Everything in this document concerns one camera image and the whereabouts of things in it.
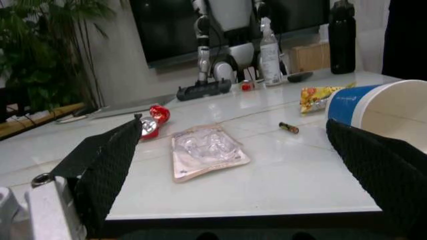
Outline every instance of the yellow snack package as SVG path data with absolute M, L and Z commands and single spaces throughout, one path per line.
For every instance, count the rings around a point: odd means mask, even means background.
M 328 103 L 328 98 L 336 91 L 353 88 L 356 83 L 348 86 L 321 86 L 321 87 L 305 87 L 301 90 L 301 113 L 306 114 L 317 110 L 325 109 Z

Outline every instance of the candy wrapper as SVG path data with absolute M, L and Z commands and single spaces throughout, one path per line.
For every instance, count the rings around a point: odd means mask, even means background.
M 301 113 L 306 114 L 325 109 L 328 98 L 335 92 L 345 88 L 353 88 L 356 83 L 348 86 L 305 87 L 301 90 Z
M 172 155 L 176 183 L 251 161 L 240 144 L 218 125 L 196 126 L 174 134 Z

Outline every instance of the white table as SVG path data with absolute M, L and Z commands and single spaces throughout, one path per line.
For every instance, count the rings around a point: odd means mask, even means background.
M 332 75 L 326 69 L 301 83 L 186 102 L 174 100 L 167 105 L 171 119 L 160 136 L 136 146 L 129 174 L 107 219 L 380 211 L 329 143 L 324 112 L 300 115 L 300 91 L 302 87 L 352 82 L 365 86 L 397 80 L 368 72 Z M 32 178 L 52 170 L 85 137 L 132 118 L 127 114 L 50 123 L 0 142 L 0 186 L 10 187 L 22 201 Z M 279 129 L 279 122 L 298 126 L 299 134 Z M 213 123 L 242 143 L 252 162 L 174 183 L 170 136 Z

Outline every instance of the black mesh gripper pad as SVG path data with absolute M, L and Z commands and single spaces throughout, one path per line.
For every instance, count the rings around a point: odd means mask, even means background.
M 125 182 L 141 137 L 141 115 L 100 135 L 85 138 L 52 171 L 67 179 L 88 235 L 101 229 Z
M 427 155 L 405 141 L 331 119 L 326 131 L 348 170 L 383 212 L 410 239 L 426 239 Z

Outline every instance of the clear plastic blister package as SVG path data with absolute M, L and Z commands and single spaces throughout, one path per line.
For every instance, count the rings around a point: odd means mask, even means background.
M 172 137 L 173 179 L 177 183 L 251 160 L 219 125 L 196 126 Z

